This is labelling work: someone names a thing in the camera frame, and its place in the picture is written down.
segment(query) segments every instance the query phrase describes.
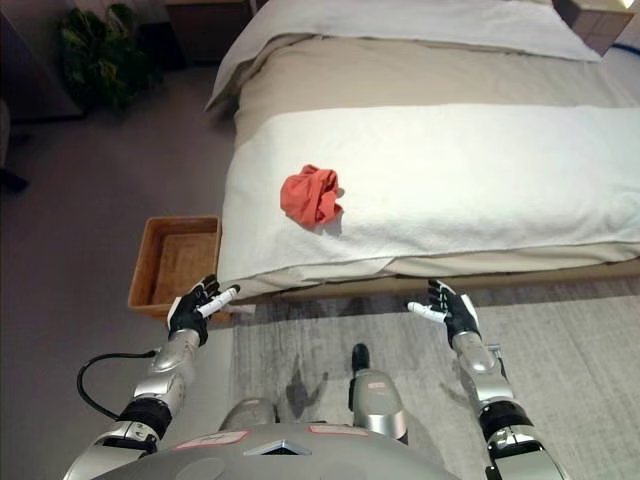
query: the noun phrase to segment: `white fingertip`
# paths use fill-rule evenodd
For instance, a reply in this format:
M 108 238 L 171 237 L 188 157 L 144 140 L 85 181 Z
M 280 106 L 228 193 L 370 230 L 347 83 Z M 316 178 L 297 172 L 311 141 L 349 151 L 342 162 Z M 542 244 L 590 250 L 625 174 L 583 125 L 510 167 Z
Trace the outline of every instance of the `white fingertip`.
M 446 283 L 440 282 L 440 280 L 438 280 L 438 282 L 440 283 L 440 285 L 442 285 L 446 290 L 448 290 L 449 292 L 453 293 L 454 295 L 456 294 L 456 291 L 451 288 L 449 285 L 447 285 Z
M 410 312 L 413 312 L 436 323 L 444 323 L 444 319 L 447 316 L 446 313 L 436 312 L 434 310 L 431 310 L 431 307 L 422 305 L 418 302 L 409 302 L 407 304 L 407 309 Z
M 176 308 L 178 308 L 178 304 L 180 303 L 180 300 L 182 300 L 182 297 L 176 297 L 176 299 L 173 301 L 173 304 L 171 305 L 171 308 L 169 309 L 169 313 L 167 314 L 167 328 L 171 329 L 171 317 L 173 317 L 174 312 L 176 311 Z
M 466 293 L 464 295 L 462 295 L 460 298 L 462 298 L 462 302 L 464 303 L 464 306 L 467 307 L 467 310 L 469 310 L 469 313 L 471 314 L 471 316 L 474 318 L 474 320 L 476 321 L 476 328 L 478 330 L 480 330 L 480 322 L 478 321 L 478 312 L 476 312 L 475 307 L 473 306 L 473 302 L 471 301 L 471 299 L 469 298 L 469 295 L 467 295 Z
M 198 307 L 196 310 L 198 310 L 203 317 L 208 317 L 209 315 L 212 315 L 218 310 L 220 310 L 231 300 L 233 300 L 236 297 L 236 295 L 238 295 L 239 290 L 240 290 L 239 288 L 236 288 L 236 286 L 233 286 L 225 290 L 224 292 L 222 292 L 220 295 L 215 297 L 206 305 Z

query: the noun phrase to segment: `black cable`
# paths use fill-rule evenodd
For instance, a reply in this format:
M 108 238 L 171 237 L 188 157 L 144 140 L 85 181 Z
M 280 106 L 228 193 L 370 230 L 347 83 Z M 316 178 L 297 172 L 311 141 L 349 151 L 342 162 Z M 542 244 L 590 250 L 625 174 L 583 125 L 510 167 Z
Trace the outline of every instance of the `black cable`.
M 78 370 L 78 376 L 76 377 L 76 386 L 78 387 L 78 394 L 80 394 L 80 398 L 82 398 L 89 406 L 96 409 L 98 412 L 106 415 L 112 420 L 117 420 L 118 415 L 113 413 L 111 410 L 107 410 L 102 405 L 97 403 L 93 398 L 89 396 L 87 391 L 84 389 L 84 374 L 87 369 L 96 362 L 101 360 L 106 360 L 108 358 L 151 358 L 156 355 L 155 350 L 149 350 L 145 353 L 105 353 L 104 355 L 98 355 L 97 357 L 93 357 L 87 363 L 85 363 L 80 370 Z

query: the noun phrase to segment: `bed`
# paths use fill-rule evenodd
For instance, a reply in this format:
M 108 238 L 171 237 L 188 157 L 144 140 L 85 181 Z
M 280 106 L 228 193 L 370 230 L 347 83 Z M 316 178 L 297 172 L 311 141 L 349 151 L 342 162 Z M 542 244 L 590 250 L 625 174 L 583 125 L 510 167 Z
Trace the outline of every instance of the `bed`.
M 640 103 L 550 2 L 271 0 L 237 99 L 218 276 L 246 301 L 640 274 Z M 305 164 L 344 213 L 280 210 Z

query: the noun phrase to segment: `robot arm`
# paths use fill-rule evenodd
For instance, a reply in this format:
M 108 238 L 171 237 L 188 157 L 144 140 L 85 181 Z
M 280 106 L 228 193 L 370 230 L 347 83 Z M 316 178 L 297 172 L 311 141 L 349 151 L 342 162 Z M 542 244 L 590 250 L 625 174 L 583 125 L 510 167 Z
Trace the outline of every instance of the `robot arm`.
M 568 480 L 545 449 L 524 409 L 515 400 L 499 345 L 482 341 L 478 316 L 467 295 L 442 282 L 429 282 L 431 305 L 407 308 L 447 327 L 449 345 L 460 362 L 462 384 L 482 428 L 492 466 L 488 480 Z
M 240 291 L 219 293 L 215 276 L 198 282 L 173 302 L 167 316 L 169 338 L 115 423 L 73 463 L 64 480 L 88 480 L 155 453 L 195 379 L 194 356 L 207 341 L 209 317 Z

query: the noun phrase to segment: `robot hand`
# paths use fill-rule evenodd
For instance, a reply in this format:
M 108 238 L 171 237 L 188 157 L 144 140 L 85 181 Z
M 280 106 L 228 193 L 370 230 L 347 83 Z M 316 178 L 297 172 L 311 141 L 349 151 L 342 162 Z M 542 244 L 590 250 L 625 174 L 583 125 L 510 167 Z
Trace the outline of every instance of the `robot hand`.
M 458 295 L 448 285 L 429 280 L 429 302 L 425 306 L 417 302 L 407 305 L 409 311 L 447 326 L 449 345 L 453 347 L 453 337 L 462 332 L 475 332 L 480 335 L 478 314 L 468 295 Z
M 220 284 L 215 275 L 207 275 L 182 297 L 177 297 L 167 315 L 169 336 L 179 330 L 190 328 L 198 332 L 200 346 L 207 342 L 207 320 L 209 315 L 203 315 L 198 308 L 206 305 L 212 297 L 220 294 Z

